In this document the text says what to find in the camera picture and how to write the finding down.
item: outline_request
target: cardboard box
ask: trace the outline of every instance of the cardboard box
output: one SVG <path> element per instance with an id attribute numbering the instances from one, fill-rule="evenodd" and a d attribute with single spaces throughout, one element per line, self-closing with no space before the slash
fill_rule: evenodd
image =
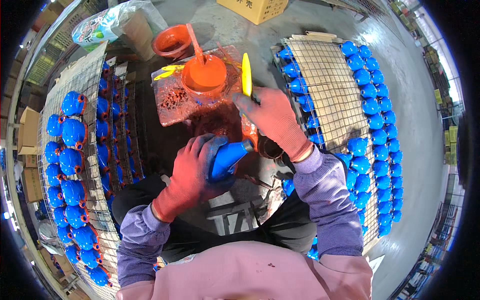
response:
<path id="1" fill-rule="evenodd" d="M 37 168 L 38 164 L 36 161 L 36 155 L 28 154 L 23 157 L 25 168 Z"/>
<path id="2" fill-rule="evenodd" d="M 258 25 L 281 15 L 288 0 L 216 0 L 216 2 Z"/>
<path id="3" fill-rule="evenodd" d="M 18 133 L 18 154 L 37 154 L 36 138 L 40 114 L 27 107 L 20 118 Z"/>
<path id="4" fill-rule="evenodd" d="M 79 289 L 76 289 L 68 295 L 68 299 L 70 299 L 70 300 L 90 300 L 90 297 L 88 297 L 87 294 L 80 291 Z"/>
<path id="5" fill-rule="evenodd" d="M 58 272 L 58 269 L 53 264 L 53 261 L 50 257 L 50 253 L 45 248 L 42 247 L 42 249 L 40 249 L 40 254 L 43 257 L 43 260 L 47 263 L 47 266 L 50 269 L 50 271 L 56 275 Z"/>
<path id="6" fill-rule="evenodd" d="M 24 168 L 23 185 L 26 192 L 27 203 L 34 203 L 43 200 L 40 175 L 37 168 Z"/>
<path id="7" fill-rule="evenodd" d="M 60 265 L 60 269 L 63 271 L 65 276 L 73 274 L 72 264 L 68 261 L 65 255 L 54 254 L 53 257 L 57 260 L 57 263 Z"/>

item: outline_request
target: paint stirring stick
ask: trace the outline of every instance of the paint stirring stick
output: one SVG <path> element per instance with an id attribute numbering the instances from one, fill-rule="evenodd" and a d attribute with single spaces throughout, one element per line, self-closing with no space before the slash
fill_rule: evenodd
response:
<path id="1" fill-rule="evenodd" d="M 199 60 L 200 64 L 202 66 L 204 66 L 205 61 L 204 61 L 204 56 L 202 54 L 203 50 L 198 45 L 197 38 L 195 37 L 195 33 L 193 32 L 192 24 L 187 23 L 187 29 L 188 29 L 188 34 L 190 35 L 190 38 L 192 39 L 193 48 L 195 49 L 195 56 L 197 57 L 197 60 Z"/>

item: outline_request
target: orange paint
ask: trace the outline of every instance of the orange paint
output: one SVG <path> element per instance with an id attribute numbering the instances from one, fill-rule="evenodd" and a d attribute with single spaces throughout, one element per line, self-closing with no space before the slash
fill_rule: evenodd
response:
<path id="1" fill-rule="evenodd" d="M 182 78 L 189 89 L 196 92 L 210 92 L 225 85 L 227 68 L 221 59 L 212 55 L 204 55 L 202 65 L 195 57 L 185 64 Z"/>

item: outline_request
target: blue valve body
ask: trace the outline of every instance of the blue valve body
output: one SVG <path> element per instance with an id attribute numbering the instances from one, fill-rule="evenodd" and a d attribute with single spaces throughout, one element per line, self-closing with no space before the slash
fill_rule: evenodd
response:
<path id="1" fill-rule="evenodd" d="M 209 180 L 216 182 L 225 179 L 235 170 L 234 166 L 247 153 L 253 152 L 253 145 L 250 140 L 238 143 L 228 143 L 221 146 L 213 162 Z"/>

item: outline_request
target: yellow brush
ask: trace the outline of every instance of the yellow brush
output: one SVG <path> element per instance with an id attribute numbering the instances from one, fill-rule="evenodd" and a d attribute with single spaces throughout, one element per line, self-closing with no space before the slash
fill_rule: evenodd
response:
<path id="1" fill-rule="evenodd" d="M 248 54 L 243 54 L 241 61 L 241 87 L 245 96 L 252 96 L 252 70 L 250 68 L 250 60 Z"/>

